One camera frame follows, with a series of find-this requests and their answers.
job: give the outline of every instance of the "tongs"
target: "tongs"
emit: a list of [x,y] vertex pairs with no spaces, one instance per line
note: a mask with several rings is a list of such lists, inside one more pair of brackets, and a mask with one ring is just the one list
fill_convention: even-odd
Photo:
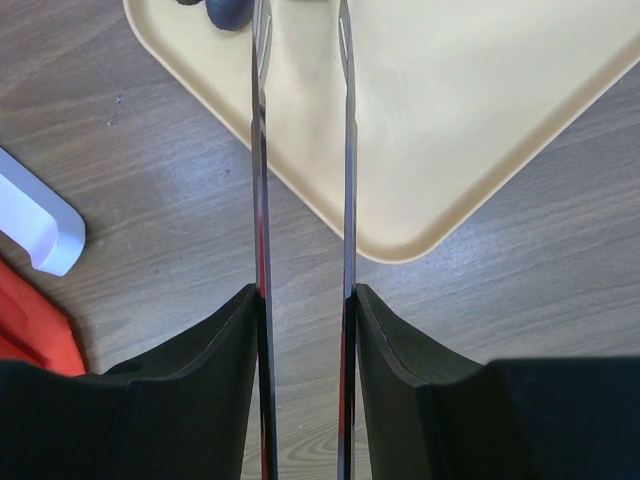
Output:
[[258,289],[257,340],[260,390],[262,479],[278,478],[275,374],[273,367],[273,311],[269,246],[266,99],[264,86],[271,53],[271,5],[255,0],[251,55],[251,152],[253,165],[253,222]]
[[[340,0],[338,16],[340,53],[347,85],[345,128],[345,209],[342,336],[340,353],[340,410],[338,436],[338,479],[354,475],[354,413],[356,367],[356,163],[357,137],[355,77],[351,19],[346,0]],[[267,188],[267,137],[265,81],[271,49],[271,6],[269,0],[255,0],[251,91],[253,119],[251,147],[253,164],[254,234],[258,298],[258,378],[262,479],[278,478],[271,261],[269,247],[269,205]]]
[[354,478],[354,421],[356,382],[356,190],[358,125],[356,85],[347,0],[340,0],[338,35],[347,84],[344,144],[344,278],[340,346],[340,417],[338,424],[338,480]]

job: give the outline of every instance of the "tray rim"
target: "tray rim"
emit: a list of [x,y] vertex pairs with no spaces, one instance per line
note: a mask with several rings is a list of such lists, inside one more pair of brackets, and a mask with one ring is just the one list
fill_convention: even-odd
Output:
[[[191,83],[184,78],[179,71],[171,65],[171,62],[165,60],[165,57],[157,51],[157,49],[151,45],[151,43],[147,40],[144,34],[140,32],[138,25],[136,23],[135,14],[133,13],[133,9],[131,7],[132,3],[138,0],[123,0],[125,16],[127,18],[127,22],[129,23],[129,27],[133,31],[136,39],[140,44],[144,47],[144,49],[153,57],[155,60],[162,65],[162,67],[167,70],[173,78],[175,78],[178,83],[180,83],[191,95],[193,95],[198,102],[202,106],[204,106],[213,116],[215,116],[220,123],[222,123],[225,128],[227,128],[245,147],[249,150],[251,149],[251,141],[250,141],[250,131],[249,126],[247,125],[246,129],[241,129],[238,125],[235,125],[231,120],[229,120],[220,110],[220,108],[216,108],[216,106],[205,100],[204,96],[200,94],[197,88],[191,85]],[[407,243],[403,247],[400,248],[389,248],[382,249],[388,252],[388,255],[371,252],[367,248],[362,248],[361,245],[358,245],[357,251],[358,254],[363,257],[377,262],[381,264],[387,265],[398,265],[409,263],[414,260],[417,260],[433,249],[435,249],[443,240],[445,240],[454,230],[456,230],[462,223],[464,223],[469,217],[471,217],[482,205],[484,205],[498,190],[500,190],[509,180],[511,180],[520,170],[522,170],[531,160],[533,160],[542,150],[544,150],[553,140],[555,140],[564,130],[567,129],[578,117],[580,117],[589,107],[591,107],[607,90],[609,90],[615,83],[617,83],[627,72],[629,72],[636,64],[640,62],[640,28],[639,33],[634,39],[629,42],[629,44],[625,45],[621,51],[616,52],[615,55],[611,57],[611,59],[607,62],[607,66],[603,67],[601,71],[598,72],[594,77],[587,79],[585,85],[583,85],[578,92],[574,92],[573,95],[567,97],[566,101],[558,107],[556,110],[552,112],[552,114],[538,124],[533,130],[532,133],[523,137],[521,141],[516,145],[512,151],[510,151],[507,155],[505,155],[502,159],[496,161],[496,164],[491,169],[492,171],[495,169],[503,169],[506,168],[506,174],[502,175],[501,180],[497,182],[489,182],[491,186],[484,190],[481,195],[476,195],[477,198],[474,198],[472,202],[471,208],[460,208],[460,204],[463,203],[465,205],[468,202],[459,201],[456,206],[452,210],[464,210],[462,213],[448,213],[448,217],[453,217],[452,221],[447,222],[446,227],[438,229],[437,234],[422,234],[420,235],[420,239],[422,241],[421,244],[425,245],[424,247],[416,248],[416,241],[412,241],[411,243]],[[569,111],[567,111],[566,104],[573,104],[578,101],[579,98],[584,98],[583,101],[579,102],[580,104]],[[544,134],[544,138],[535,142],[535,145],[531,148],[528,148],[526,152],[523,152],[520,160],[514,161],[512,157],[514,156],[513,152],[517,152],[520,149],[524,149],[524,145],[532,142],[532,137],[536,137],[535,132],[539,130],[543,130],[544,127],[547,127],[548,132]],[[302,194],[302,192],[293,184],[287,176],[279,169],[277,166],[273,166],[272,164],[268,165],[269,170],[282,182],[284,185],[291,190],[296,197],[298,197],[304,204],[307,206],[322,222],[327,225],[340,239],[344,240],[344,232],[342,225],[335,225],[332,220],[329,219],[327,215],[324,214],[322,210],[316,207],[313,204],[308,196]],[[488,174],[486,177],[482,178],[481,181],[484,183],[488,180],[491,180],[494,175]],[[463,196],[469,196],[470,194],[475,193],[477,188],[470,189],[465,192]],[[409,250],[408,255],[397,255],[394,252],[398,252],[399,250]]]

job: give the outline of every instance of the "gray wood surface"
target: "gray wood surface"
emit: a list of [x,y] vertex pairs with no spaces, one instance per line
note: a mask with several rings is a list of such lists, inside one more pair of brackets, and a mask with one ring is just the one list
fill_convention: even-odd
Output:
[[[62,310],[102,371],[253,281],[249,152],[137,43],[120,2],[0,3],[0,144],[84,217],[64,278],[0,255]],[[637,353],[640,68],[431,254],[360,280],[485,361]],[[340,240],[271,181],[284,479],[335,476]],[[370,478],[362,409],[358,478]],[[258,478],[257,410],[246,478]]]

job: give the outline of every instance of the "red cloth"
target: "red cloth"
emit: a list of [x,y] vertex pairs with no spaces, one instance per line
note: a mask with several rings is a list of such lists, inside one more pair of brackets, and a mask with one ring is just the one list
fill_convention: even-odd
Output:
[[0,260],[0,359],[86,373],[67,318]]

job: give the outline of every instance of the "blueberry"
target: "blueberry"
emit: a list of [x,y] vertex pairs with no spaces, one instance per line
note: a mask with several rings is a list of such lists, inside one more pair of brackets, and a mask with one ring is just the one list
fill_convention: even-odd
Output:
[[251,20],[253,0],[205,0],[211,22],[220,30],[235,31]]

